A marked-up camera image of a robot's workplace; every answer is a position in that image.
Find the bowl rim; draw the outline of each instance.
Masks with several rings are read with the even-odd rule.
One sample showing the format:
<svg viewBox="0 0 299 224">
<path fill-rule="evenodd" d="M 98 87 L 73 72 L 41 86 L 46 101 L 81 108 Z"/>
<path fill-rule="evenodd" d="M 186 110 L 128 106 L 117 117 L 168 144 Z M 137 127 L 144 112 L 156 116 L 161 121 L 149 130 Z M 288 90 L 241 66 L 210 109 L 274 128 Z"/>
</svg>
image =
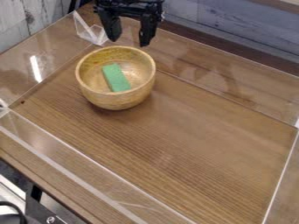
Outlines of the bowl rim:
<svg viewBox="0 0 299 224">
<path fill-rule="evenodd" d="M 129 50 L 132 50 L 132 51 L 140 52 L 140 53 L 149 59 L 150 65 L 152 65 L 152 67 L 153 67 L 153 70 L 152 70 L 152 72 L 150 72 L 150 76 L 149 76 L 148 81 L 146 81 L 145 83 L 142 83 L 140 86 L 137 86 L 137 87 L 134 87 L 134 88 L 130 88 L 130 89 L 128 89 L 126 91 L 121 91 L 121 92 L 110 92 L 110 93 L 109 93 L 109 92 L 108 92 L 108 93 L 102 93 L 102 92 L 100 92 L 100 91 L 93 90 L 93 89 L 83 83 L 83 81 L 81 80 L 81 78 L 79 78 L 79 66 L 81 66 L 82 62 L 85 61 L 85 59 L 86 59 L 91 54 L 94 54 L 94 53 L 97 53 L 97 52 L 100 52 L 100 51 L 104 51 L 104 50 L 106 50 L 106 49 L 112 49 L 112 48 L 124 48 L 124 49 L 129 49 Z M 137 48 L 134 48 L 134 47 L 132 47 L 132 46 L 113 45 L 113 46 L 102 47 L 102 48 L 100 48 L 100 49 L 91 51 L 90 53 L 87 53 L 87 54 L 79 59 L 77 65 L 75 65 L 74 74 L 75 74 L 75 79 L 77 79 L 78 84 L 79 84 L 87 91 L 90 91 L 90 92 L 93 92 L 93 93 L 95 93 L 95 94 L 102 94 L 102 95 L 121 95 L 121 94 L 126 94 L 126 93 L 129 93 L 129 92 L 134 92 L 138 88 L 141 88 L 142 86 L 145 86 L 145 85 L 150 82 L 152 78 L 154 77 L 154 70 L 156 70 L 156 68 L 154 68 L 154 60 L 153 60 L 153 58 L 150 57 L 150 55 L 149 55 L 146 52 L 141 51 L 140 49 L 137 49 Z"/>
</svg>

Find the wooden bowl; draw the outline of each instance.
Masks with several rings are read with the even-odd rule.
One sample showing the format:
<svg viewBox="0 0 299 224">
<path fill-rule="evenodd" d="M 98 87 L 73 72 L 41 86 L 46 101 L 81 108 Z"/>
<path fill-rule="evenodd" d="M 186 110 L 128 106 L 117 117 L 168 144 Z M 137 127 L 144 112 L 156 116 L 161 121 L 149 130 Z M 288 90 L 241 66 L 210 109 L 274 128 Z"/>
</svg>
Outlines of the wooden bowl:
<svg viewBox="0 0 299 224">
<path fill-rule="evenodd" d="M 110 92 L 101 67 L 117 63 L 130 89 Z M 128 109 L 149 95 L 154 84 L 154 61 L 142 51 L 128 46 L 110 46 L 89 53 L 75 67 L 75 79 L 87 101 L 102 109 Z"/>
</svg>

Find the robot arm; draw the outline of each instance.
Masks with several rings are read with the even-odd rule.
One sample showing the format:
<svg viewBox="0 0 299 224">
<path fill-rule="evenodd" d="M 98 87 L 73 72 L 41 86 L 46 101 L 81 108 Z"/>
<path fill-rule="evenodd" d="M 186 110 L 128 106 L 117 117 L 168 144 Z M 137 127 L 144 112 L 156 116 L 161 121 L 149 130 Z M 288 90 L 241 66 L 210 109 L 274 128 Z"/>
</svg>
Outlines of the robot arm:
<svg viewBox="0 0 299 224">
<path fill-rule="evenodd" d="M 114 42 L 121 35 L 118 17 L 140 20 L 140 46 L 148 46 L 154 37 L 157 23 L 164 20 L 164 0 L 95 0 L 94 12 L 104 26 L 108 38 Z"/>
</svg>

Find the green block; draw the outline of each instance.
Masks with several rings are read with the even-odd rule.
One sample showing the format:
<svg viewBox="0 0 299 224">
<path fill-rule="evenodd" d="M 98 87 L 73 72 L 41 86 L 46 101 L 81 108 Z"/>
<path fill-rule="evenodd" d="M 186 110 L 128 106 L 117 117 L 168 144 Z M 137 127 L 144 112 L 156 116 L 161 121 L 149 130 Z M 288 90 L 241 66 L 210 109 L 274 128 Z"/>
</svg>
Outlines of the green block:
<svg viewBox="0 0 299 224">
<path fill-rule="evenodd" d="M 102 66 L 102 72 L 112 92 L 126 91 L 130 89 L 129 82 L 121 72 L 118 64 Z"/>
</svg>

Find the green sponge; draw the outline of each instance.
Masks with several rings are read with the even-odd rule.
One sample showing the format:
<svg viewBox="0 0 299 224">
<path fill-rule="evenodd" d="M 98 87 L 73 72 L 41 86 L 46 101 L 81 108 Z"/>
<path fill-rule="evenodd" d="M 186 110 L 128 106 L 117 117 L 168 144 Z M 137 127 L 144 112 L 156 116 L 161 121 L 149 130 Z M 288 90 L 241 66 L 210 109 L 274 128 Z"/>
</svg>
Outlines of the green sponge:
<svg viewBox="0 0 299 224">
<path fill-rule="evenodd" d="M 126 91 L 130 89 L 130 85 L 120 70 L 118 64 L 102 66 L 102 72 L 112 92 Z"/>
</svg>

